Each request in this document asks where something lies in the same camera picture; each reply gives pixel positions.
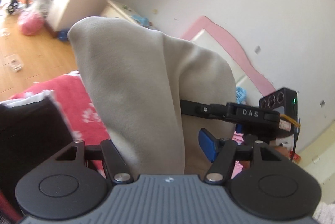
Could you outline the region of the cream jacket with black trim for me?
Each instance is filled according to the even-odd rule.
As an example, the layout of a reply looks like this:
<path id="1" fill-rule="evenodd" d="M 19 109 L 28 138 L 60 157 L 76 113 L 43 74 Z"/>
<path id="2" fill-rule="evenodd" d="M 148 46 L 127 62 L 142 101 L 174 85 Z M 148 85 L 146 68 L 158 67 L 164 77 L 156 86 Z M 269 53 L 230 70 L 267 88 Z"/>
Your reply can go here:
<path id="1" fill-rule="evenodd" d="M 133 176 L 204 176 L 210 162 L 199 130 L 231 138 L 234 125 L 183 115 L 180 101 L 234 102 L 228 63 L 194 43 L 117 18 L 84 18 L 68 38 L 88 95 Z"/>

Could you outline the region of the pink patchwork quilt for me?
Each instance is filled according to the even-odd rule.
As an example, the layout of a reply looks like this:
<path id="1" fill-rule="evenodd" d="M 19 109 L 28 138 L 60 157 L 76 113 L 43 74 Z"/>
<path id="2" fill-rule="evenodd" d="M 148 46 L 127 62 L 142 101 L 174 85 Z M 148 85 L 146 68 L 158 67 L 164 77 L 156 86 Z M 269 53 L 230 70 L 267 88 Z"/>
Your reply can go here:
<path id="1" fill-rule="evenodd" d="M 236 102 L 239 104 L 246 104 L 246 90 L 237 86 L 236 87 Z M 242 134 L 234 132 L 233 140 L 238 144 L 243 143 Z M 232 173 L 232 178 L 234 178 L 237 174 L 242 172 L 243 169 L 248 169 L 250 167 L 249 161 L 235 161 L 235 166 Z"/>

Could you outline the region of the cream wardrobe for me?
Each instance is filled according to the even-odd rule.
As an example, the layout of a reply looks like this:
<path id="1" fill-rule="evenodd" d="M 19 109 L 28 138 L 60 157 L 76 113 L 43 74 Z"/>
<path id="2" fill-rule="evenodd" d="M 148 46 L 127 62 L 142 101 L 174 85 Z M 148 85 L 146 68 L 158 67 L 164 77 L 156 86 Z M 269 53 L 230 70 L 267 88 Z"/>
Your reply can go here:
<path id="1" fill-rule="evenodd" d="M 334 202 L 334 122 L 300 154 L 299 166 L 314 176 L 322 190 L 321 200 Z"/>

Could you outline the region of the pink white headboard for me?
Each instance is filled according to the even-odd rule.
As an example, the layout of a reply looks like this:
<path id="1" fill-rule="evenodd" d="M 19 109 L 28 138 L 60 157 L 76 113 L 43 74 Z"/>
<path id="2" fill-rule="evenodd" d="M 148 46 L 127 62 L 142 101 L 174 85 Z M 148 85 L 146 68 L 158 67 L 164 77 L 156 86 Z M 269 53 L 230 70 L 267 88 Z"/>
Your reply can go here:
<path id="1" fill-rule="evenodd" d="M 230 66 L 236 86 L 246 90 L 248 105 L 257 106 L 262 97 L 275 91 L 273 84 L 254 68 L 239 42 L 208 17 L 199 17 L 182 39 L 219 54 Z"/>

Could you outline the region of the red floral bedsheet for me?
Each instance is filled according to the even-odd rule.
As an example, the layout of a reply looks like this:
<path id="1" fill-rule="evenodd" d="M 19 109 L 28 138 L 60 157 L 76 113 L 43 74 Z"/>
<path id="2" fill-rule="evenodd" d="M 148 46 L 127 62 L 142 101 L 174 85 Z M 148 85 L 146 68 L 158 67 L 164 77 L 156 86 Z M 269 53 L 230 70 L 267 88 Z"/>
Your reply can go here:
<path id="1" fill-rule="evenodd" d="M 1 102 L 1 178 L 21 178 L 72 141 L 107 138 L 78 72 L 39 82 Z"/>

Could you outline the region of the cream nightstand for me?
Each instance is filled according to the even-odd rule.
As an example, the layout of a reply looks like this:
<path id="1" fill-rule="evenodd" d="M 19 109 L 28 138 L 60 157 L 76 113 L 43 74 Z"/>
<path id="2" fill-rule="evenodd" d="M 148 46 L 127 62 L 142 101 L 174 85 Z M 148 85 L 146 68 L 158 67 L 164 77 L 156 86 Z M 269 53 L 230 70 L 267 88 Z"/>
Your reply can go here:
<path id="1" fill-rule="evenodd" d="M 100 14 L 101 17 L 125 19 L 128 22 L 148 29 L 156 29 L 149 19 L 142 17 L 129 6 L 111 0 L 107 0 L 106 2 L 107 3 Z"/>

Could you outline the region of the pink plastic bag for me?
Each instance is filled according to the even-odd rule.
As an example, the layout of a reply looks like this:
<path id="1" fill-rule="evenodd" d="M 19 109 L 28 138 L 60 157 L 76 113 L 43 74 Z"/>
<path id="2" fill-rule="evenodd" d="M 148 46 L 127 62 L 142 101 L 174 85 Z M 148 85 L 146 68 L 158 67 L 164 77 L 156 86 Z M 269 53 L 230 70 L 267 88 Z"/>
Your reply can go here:
<path id="1" fill-rule="evenodd" d="M 18 18 L 19 31 L 25 36 L 36 35 L 44 26 L 52 0 L 32 0 Z"/>

